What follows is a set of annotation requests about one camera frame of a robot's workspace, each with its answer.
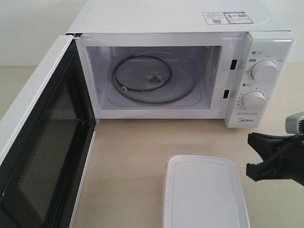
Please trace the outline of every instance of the power knob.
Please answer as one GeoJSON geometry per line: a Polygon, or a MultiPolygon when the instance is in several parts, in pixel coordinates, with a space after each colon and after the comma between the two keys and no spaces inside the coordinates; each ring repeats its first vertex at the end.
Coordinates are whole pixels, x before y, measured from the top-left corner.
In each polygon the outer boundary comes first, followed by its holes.
{"type": "Polygon", "coordinates": [[[254,91],[243,96],[242,104],[246,110],[258,111],[264,108],[266,101],[264,94],[259,91],[254,91]]]}
{"type": "Polygon", "coordinates": [[[268,82],[275,80],[278,70],[273,61],[264,60],[258,62],[251,69],[251,76],[257,82],[268,82]]]}

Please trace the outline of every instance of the countertop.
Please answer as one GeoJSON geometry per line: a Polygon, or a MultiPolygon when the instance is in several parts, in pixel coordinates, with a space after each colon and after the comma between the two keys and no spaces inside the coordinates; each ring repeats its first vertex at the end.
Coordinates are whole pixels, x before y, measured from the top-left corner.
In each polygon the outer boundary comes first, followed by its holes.
{"type": "MultiPolygon", "coordinates": [[[[25,67],[0,68],[0,118],[32,71],[25,67]],[[20,76],[13,80],[16,72],[20,76]]],[[[164,166],[176,154],[233,161],[251,228],[304,227],[303,186],[292,180],[254,182],[245,175],[247,163],[261,162],[247,144],[247,135],[286,135],[285,118],[304,111],[303,87],[304,64],[288,64],[256,129],[228,129],[223,120],[102,120],[95,129],[73,227],[161,228],[164,166]]]]}

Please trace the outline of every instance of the white container lid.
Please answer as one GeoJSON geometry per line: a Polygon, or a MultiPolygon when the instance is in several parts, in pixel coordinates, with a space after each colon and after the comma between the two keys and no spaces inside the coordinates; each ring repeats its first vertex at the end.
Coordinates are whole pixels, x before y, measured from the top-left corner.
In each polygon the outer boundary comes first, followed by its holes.
{"type": "Polygon", "coordinates": [[[249,228],[233,162],[177,155],[166,166],[163,228],[249,228]]]}

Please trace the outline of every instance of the brand logo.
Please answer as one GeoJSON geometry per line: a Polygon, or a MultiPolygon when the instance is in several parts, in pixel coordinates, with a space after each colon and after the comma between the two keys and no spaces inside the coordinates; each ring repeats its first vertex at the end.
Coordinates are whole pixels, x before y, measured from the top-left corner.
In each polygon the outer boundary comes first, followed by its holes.
{"type": "Polygon", "coordinates": [[[251,119],[239,118],[239,119],[238,119],[238,122],[239,122],[239,123],[241,123],[241,122],[253,122],[253,120],[251,120],[251,119]]]}

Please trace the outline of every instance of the white wall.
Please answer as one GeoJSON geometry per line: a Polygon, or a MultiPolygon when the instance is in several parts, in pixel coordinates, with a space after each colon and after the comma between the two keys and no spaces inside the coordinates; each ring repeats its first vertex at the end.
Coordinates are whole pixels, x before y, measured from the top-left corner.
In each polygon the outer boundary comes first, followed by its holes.
{"type": "MultiPolygon", "coordinates": [[[[290,62],[304,62],[301,0],[261,0],[294,32],[290,62]]],[[[69,28],[86,0],[0,0],[0,66],[36,66],[69,28]]]]}

